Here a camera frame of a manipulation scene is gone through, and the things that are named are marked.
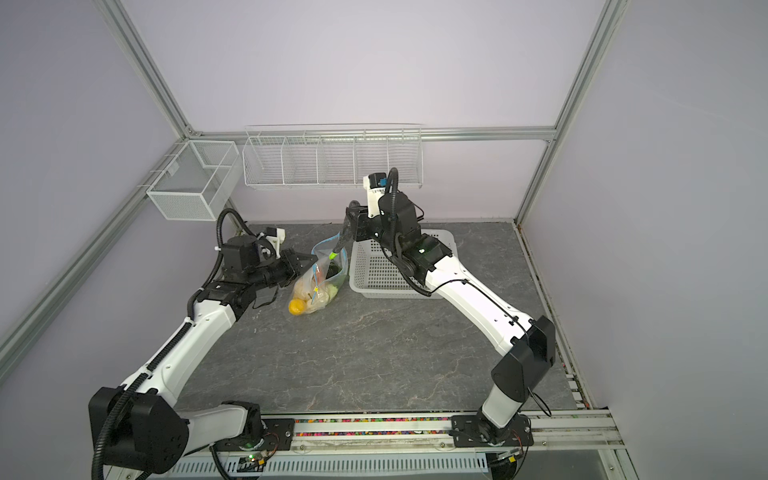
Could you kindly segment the clear zip top bag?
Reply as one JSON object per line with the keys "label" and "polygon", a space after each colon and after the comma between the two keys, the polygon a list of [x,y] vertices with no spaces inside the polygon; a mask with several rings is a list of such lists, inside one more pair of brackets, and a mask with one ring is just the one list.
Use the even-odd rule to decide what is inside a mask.
{"label": "clear zip top bag", "polygon": [[346,247],[333,260],[329,258],[338,235],[322,240],[312,248],[311,254],[316,260],[293,284],[291,299],[300,298],[307,304],[303,315],[324,309],[336,298],[348,277],[349,258]]}

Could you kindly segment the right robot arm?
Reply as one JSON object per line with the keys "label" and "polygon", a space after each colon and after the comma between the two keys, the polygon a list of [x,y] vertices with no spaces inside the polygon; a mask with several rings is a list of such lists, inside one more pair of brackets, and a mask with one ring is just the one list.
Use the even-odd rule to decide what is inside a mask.
{"label": "right robot arm", "polygon": [[399,188],[399,172],[368,175],[367,202],[353,201],[344,232],[355,242],[373,240],[406,284],[424,297],[438,295],[490,341],[500,360],[491,371],[492,389],[470,418],[461,439],[497,446],[523,439],[521,407],[555,363],[556,327],[505,302],[436,237],[423,232],[422,210]]}

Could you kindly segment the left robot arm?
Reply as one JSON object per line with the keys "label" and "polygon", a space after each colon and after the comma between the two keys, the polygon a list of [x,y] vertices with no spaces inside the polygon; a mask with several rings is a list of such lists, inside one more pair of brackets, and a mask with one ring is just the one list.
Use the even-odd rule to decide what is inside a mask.
{"label": "left robot arm", "polygon": [[219,214],[216,260],[190,296],[180,327],[138,370],[117,387],[103,387],[88,404],[93,456],[90,476],[108,466],[140,478],[171,470],[185,455],[241,439],[263,444],[266,427],[258,405],[228,401],[190,414],[175,406],[191,375],[215,343],[264,289],[279,291],[305,269],[306,256],[282,248],[284,229],[253,232],[232,208]]}

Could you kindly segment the white vent grille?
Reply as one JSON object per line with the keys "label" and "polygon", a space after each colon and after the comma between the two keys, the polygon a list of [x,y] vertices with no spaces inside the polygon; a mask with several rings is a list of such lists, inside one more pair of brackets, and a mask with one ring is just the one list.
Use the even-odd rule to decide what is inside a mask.
{"label": "white vent grille", "polygon": [[225,472],[233,479],[365,479],[419,476],[490,476],[483,454],[417,453],[371,455],[276,455],[258,463],[249,455],[220,456]]}

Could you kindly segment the white mesh wall box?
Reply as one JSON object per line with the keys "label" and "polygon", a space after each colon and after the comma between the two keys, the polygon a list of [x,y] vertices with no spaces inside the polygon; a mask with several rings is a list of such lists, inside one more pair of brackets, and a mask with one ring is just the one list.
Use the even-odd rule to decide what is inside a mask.
{"label": "white mesh wall box", "polygon": [[235,142],[189,140],[171,156],[147,194],[167,220],[214,221],[242,175]]}

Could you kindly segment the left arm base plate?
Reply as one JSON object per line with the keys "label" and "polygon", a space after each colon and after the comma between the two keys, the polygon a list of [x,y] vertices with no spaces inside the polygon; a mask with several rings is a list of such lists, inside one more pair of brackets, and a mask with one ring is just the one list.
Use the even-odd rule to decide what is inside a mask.
{"label": "left arm base plate", "polygon": [[262,420],[261,436],[246,437],[240,442],[241,451],[281,452],[291,448],[296,422],[293,418],[267,418]]}

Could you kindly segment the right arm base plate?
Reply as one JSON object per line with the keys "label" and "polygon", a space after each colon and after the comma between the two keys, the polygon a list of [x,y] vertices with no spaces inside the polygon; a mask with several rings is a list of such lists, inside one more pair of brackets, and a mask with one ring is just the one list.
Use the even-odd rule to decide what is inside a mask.
{"label": "right arm base plate", "polygon": [[495,426],[481,412],[453,415],[449,435],[458,448],[528,447],[534,444],[531,420],[515,414],[504,427]]}

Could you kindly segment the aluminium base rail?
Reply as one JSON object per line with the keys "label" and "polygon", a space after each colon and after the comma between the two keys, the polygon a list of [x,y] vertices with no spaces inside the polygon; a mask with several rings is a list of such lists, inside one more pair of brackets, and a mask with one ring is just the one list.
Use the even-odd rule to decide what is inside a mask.
{"label": "aluminium base rail", "polygon": [[[219,423],[213,412],[165,423],[158,418],[127,423],[118,430],[107,455],[111,465],[126,463],[135,470],[169,471],[189,455],[216,451],[226,456],[249,455],[263,464],[278,454],[364,455],[429,452],[494,453],[518,455],[535,450],[619,450],[624,441],[606,410],[555,411],[551,415],[528,411],[534,444],[528,447],[458,448],[449,435],[453,415],[475,413],[427,412],[391,414],[328,414],[275,416],[246,419],[243,432]],[[288,451],[241,451],[246,437],[261,436],[262,420],[293,418],[296,422]]]}

